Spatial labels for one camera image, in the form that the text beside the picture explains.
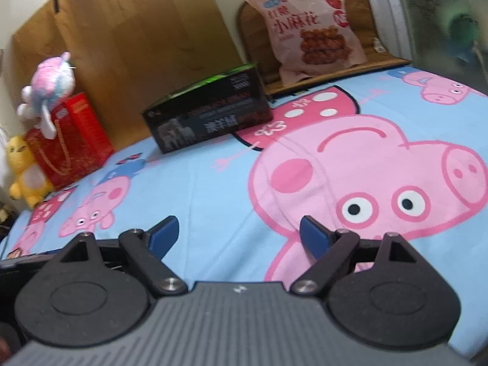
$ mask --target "ribbed surface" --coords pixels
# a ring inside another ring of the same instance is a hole
[[[125,337],[86,350],[30,343],[8,366],[465,366],[446,346],[409,353],[351,340],[320,302],[279,283],[199,283]]]

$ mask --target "snack bag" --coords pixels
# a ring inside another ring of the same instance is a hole
[[[246,0],[266,20],[284,85],[366,62],[345,0]]]

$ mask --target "peppa pig print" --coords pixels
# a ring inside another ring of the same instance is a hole
[[[238,133],[262,150],[248,181],[252,205],[288,238],[266,280],[288,287],[313,262],[298,234],[304,215],[362,238],[397,231],[413,239],[455,226],[485,206],[488,171],[473,150],[410,142],[395,123],[357,112],[354,100],[332,87],[278,107],[267,128]]]
[[[75,189],[76,187],[70,187],[59,191],[34,209],[27,226],[19,239],[15,242],[13,251],[7,256],[8,259],[25,256],[31,253],[31,248],[43,234],[46,223],[64,204]]]
[[[431,103],[456,104],[464,100],[470,93],[487,97],[485,94],[457,81],[412,67],[390,70],[389,74],[401,78],[406,84],[421,87],[420,96],[423,100]]]
[[[106,230],[114,223],[113,210],[124,201],[131,179],[146,165],[146,161],[139,159],[139,156],[119,161],[116,168],[103,176],[72,216],[63,223],[59,230],[60,237],[77,231],[94,232],[97,226]]]

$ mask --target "blue bedsheet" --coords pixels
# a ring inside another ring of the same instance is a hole
[[[274,120],[161,155],[148,138],[23,212],[4,241],[28,254],[80,231],[116,238],[168,215],[180,237],[163,261],[195,280],[283,280],[313,260],[297,234],[309,214],[365,238],[398,231],[454,287],[450,341],[473,355],[488,337],[488,98],[410,67],[282,97]]]

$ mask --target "stuffed toy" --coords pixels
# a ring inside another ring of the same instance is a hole
[[[56,137],[51,111],[75,89],[73,68],[68,63],[70,53],[52,57],[38,65],[30,86],[22,89],[24,101],[17,109],[21,119],[41,118],[41,132],[46,139]]]
[[[53,185],[41,171],[29,146],[21,136],[9,140],[6,154],[15,175],[15,181],[10,186],[10,196],[13,199],[23,197],[31,209],[35,208],[45,195],[54,190]]]

